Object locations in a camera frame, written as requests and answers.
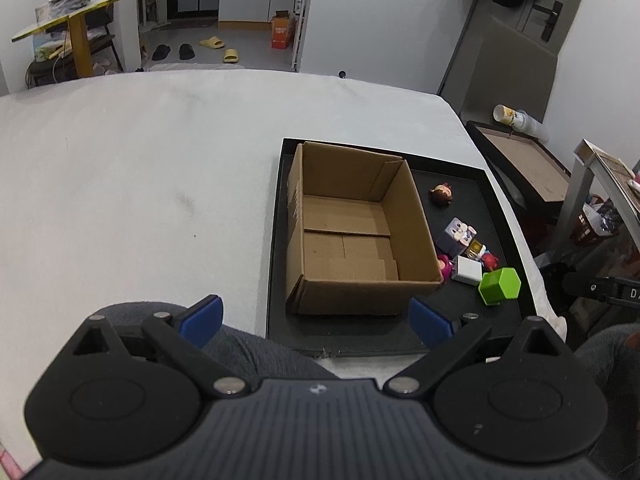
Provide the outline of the orange cardboard box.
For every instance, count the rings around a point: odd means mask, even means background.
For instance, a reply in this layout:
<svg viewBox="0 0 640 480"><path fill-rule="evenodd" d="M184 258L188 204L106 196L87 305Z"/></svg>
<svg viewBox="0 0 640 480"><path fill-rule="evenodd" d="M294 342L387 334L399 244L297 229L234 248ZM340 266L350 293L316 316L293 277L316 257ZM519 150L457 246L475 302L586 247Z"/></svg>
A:
<svg viewBox="0 0 640 480"><path fill-rule="evenodd" d="M271 47L284 50L291 43L294 20L288 10L277 11L271 19Z"/></svg>

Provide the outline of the pink doll figurine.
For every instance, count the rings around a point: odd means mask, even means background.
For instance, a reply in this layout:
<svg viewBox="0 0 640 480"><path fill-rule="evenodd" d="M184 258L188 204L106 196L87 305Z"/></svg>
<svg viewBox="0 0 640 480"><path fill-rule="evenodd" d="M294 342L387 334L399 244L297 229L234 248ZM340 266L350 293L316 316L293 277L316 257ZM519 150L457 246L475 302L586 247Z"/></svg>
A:
<svg viewBox="0 0 640 480"><path fill-rule="evenodd" d="M442 281L446 282L450 279L452 268L454 267L447 255L438 254L437 261L439 265L440 274L442 274Z"/></svg>

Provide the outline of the black slipper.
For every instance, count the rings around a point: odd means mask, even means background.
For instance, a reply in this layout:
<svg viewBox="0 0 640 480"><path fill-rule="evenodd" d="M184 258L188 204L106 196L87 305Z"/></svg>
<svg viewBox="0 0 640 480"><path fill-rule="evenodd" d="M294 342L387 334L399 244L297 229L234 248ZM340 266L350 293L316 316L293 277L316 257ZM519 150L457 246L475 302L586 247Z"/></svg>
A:
<svg viewBox="0 0 640 480"><path fill-rule="evenodd" d="M179 48L179 58L181 61L189 61L195 58L195 52L190 44L182 44Z"/></svg>
<svg viewBox="0 0 640 480"><path fill-rule="evenodd" d="M152 54L153 61L163 61L168 57L170 47L167 44L159 44Z"/></svg>

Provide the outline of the green hexagonal container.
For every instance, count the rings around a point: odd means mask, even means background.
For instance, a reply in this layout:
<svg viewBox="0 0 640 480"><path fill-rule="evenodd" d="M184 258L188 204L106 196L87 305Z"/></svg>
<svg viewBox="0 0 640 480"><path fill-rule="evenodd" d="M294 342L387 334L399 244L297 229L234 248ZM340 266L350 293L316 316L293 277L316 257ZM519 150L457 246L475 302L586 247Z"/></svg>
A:
<svg viewBox="0 0 640 480"><path fill-rule="evenodd" d="M518 299L521 290L521 280L513 268L501 268L485 273L478 284L478 292L484 304L492 306L501 304L504 300Z"/></svg>

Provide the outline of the yellow paper cup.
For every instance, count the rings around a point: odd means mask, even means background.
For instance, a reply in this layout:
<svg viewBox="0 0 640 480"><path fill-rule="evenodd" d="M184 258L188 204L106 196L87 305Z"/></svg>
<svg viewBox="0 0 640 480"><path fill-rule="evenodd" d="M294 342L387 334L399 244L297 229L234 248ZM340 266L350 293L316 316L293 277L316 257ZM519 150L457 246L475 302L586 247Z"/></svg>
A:
<svg viewBox="0 0 640 480"><path fill-rule="evenodd" d="M515 132L526 134L526 136L531 136L540 142L549 140L546 127L524 110L514 110L514 108L498 104L492 111L492 117L495 122L500 122Z"/></svg>

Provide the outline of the yellow side table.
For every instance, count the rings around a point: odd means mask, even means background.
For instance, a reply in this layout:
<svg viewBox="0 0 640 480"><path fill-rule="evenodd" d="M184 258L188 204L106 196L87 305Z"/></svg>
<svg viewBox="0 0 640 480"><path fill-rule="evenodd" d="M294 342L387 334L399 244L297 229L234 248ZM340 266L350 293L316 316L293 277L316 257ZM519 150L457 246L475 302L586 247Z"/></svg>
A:
<svg viewBox="0 0 640 480"><path fill-rule="evenodd" d="M14 35L11 38L11 41L21 41L29 36L40 34L40 32L44 32L48 28L65 23L67 25L68 38L70 38L70 47L72 48L76 74L79 78L92 77L94 73L85 15L94 10L105 8L117 1L119 0L90 1L86 6L83 6L80 9L62 14L57 18L50 18L49 21L33 24L24 28Z"/></svg>

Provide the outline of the left black slipper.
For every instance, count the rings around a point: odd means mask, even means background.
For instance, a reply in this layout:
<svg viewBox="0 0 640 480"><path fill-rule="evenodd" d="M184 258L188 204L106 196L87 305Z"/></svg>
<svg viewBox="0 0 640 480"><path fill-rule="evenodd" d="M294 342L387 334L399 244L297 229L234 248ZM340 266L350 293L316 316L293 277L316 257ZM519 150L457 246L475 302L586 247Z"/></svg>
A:
<svg viewBox="0 0 640 480"><path fill-rule="evenodd" d="M170 47L167 44L159 44L152 54L153 61L163 61L168 57Z"/></svg>

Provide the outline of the white charger block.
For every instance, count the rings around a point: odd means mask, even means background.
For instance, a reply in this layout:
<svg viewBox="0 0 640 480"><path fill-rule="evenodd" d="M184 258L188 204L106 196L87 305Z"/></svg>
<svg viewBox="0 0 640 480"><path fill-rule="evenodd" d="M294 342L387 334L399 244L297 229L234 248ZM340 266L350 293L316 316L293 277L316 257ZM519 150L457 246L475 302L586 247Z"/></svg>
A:
<svg viewBox="0 0 640 480"><path fill-rule="evenodd" d="M454 281L476 286L483 277L483 266L474 260L463 256L457 256L452 264L451 278Z"/></svg>

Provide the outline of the black shallow tray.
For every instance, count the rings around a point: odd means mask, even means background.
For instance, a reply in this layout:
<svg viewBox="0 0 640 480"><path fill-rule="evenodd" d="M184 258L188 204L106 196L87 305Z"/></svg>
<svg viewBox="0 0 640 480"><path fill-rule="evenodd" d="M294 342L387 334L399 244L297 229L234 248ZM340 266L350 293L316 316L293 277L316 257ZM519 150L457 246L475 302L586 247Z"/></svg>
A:
<svg viewBox="0 0 640 480"><path fill-rule="evenodd" d="M484 170L320 141L282 143L267 335L314 358L417 354L463 315L511 335L536 310Z"/></svg>

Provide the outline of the black framed brown board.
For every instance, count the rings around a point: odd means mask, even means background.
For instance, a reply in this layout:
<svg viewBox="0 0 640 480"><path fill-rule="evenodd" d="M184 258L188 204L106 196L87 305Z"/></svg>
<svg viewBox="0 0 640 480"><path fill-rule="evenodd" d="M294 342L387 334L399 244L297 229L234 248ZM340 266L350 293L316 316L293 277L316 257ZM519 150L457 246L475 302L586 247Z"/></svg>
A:
<svg viewBox="0 0 640 480"><path fill-rule="evenodd" d="M465 130L516 208L555 223L570 172L535 138L480 122L467 122Z"/></svg>

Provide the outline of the right black slipper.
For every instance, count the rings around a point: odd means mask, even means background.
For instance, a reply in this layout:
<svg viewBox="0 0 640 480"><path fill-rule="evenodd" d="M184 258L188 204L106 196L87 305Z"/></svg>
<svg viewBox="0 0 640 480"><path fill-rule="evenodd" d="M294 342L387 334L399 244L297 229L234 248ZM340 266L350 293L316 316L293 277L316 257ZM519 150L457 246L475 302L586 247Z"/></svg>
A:
<svg viewBox="0 0 640 480"><path fill-rule="evenodd" d="M195 52L190 44L182 44L179 48L179 58L181 61L189 61L195 58Z"/></svg>

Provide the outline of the blue smurf figurine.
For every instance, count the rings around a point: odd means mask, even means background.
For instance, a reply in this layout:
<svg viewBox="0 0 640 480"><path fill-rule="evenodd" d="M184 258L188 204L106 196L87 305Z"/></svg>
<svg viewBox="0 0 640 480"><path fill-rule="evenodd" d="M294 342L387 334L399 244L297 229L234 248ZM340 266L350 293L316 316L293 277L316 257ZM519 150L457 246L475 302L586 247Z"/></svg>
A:
<svg viewBox="0 0 640 480"><path fill-rule="evenodd" d="M479 262L487 272L499 267L499 259L479 240L472 240L464 254L466 258Z"/></svg>

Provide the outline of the purple bunny cube toy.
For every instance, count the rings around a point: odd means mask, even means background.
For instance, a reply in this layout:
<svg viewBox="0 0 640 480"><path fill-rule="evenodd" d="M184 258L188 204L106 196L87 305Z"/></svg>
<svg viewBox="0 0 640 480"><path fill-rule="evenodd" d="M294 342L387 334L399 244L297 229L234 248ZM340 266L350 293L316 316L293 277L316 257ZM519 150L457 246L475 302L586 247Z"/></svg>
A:
<svg viewBox="0 0 640 480"><path fill-rule="evenodd" d="M456 258L470 247L476 234L477 230L470 224L454 217L436 237L435 246L449 258Z"/></svg>

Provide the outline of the brown-haired doll head figurine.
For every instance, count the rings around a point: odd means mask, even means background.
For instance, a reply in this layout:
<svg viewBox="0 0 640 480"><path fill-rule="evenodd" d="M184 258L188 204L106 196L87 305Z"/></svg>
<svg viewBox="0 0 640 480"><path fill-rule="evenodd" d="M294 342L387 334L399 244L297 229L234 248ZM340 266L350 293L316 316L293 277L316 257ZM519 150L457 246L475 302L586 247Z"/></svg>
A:
<svg viewBox="0 0 640 480"><path fill-rule="evenodd" d="M447 208L452 203L452 188L448 183L435 185L428 195L431 203L440 209Z"/></svg>

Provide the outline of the brown cardboard box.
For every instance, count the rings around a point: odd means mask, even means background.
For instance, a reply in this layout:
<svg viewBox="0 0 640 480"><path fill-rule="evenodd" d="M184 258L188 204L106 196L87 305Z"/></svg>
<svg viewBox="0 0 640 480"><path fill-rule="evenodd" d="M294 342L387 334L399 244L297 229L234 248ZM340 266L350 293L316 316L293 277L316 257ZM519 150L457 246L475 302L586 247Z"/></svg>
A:
<svg viewBox="0 0 640 480"><path fill-rule="evenodd" d="M286 182L286 308L401 315L444 278L408 162L327 143L296 148Z"/></svg>

